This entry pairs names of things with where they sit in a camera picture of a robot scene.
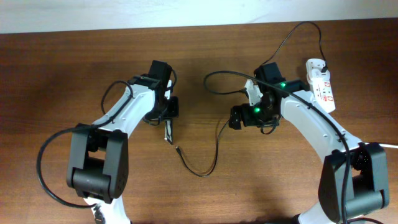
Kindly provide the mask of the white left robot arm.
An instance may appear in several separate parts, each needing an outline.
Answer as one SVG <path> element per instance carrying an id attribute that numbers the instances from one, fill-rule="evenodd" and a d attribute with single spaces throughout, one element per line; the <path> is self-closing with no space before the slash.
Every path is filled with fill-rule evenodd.
<path id="1" fill-rule="evenodd" d="M 129 175 L 128 139 L 140 121 L 165 124 L 172 143 L 178 98 L 172 96 L 172 67 L 154 60 L 147 74 L 127 81 L 123 96 L 94 122 L 72 132 L 67 185 L 89 204 L 96 223 L 129 223 L 122 193 Z"/>

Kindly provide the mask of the white power strip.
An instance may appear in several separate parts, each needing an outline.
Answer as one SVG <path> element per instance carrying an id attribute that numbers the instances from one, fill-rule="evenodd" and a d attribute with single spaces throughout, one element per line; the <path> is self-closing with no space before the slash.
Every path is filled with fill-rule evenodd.
<path id="1" fill-rule="evenodd" d="M 310 85 L 310 89 L 314 94 L 316 102 L 327 112 L 331 113 L 335 110 L 335 101 L 331 89 L 330 79 L 328 81 L 314 81 Z"/>

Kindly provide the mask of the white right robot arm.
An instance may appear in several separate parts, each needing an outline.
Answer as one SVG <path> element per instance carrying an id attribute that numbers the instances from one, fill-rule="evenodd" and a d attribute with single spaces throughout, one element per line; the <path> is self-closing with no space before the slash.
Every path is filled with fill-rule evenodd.
<path id="1" fill-rule="evenodd" d="M 231 109 L 229 126 L 275 129 L 284 118 L 292 123 L 323 162 L 318 202 L 294 216 L 292 223 L 352 222 L 389 204 L 386 153 L 377 142 L 364 143 L 331 116 L 335 101 L 330 72 L 322 59 L 306 62 L 307 83 L 287 81 L 276 63 L 261 65 L 243 92 L 248 103 Z"/>

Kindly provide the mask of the black Galaxy smartphone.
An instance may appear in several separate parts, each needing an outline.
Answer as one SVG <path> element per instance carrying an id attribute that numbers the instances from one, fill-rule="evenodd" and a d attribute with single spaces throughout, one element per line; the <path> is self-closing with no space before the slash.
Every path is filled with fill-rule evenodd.
<path id="1" fill-rule="evenodd" d="M 165 120 L 165 141 L 167 141 L 169 144 L 173 144 L 173 139 L 172 139 L 172 120 L 171 119 L 166 119 Z"/>

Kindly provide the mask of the white USB charger plug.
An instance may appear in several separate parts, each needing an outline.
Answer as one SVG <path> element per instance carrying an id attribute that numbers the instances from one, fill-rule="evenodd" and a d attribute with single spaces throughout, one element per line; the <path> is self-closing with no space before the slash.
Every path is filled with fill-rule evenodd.
<path id="1" fill-rule="evenodd" d="M 328 81 L 330 79 L 329 70 L 322 71 L 326 66 L 326 62 L 319 58 L 308 59 L 306 64 L 307 81 L 312 84 L 314 81 Z"/>

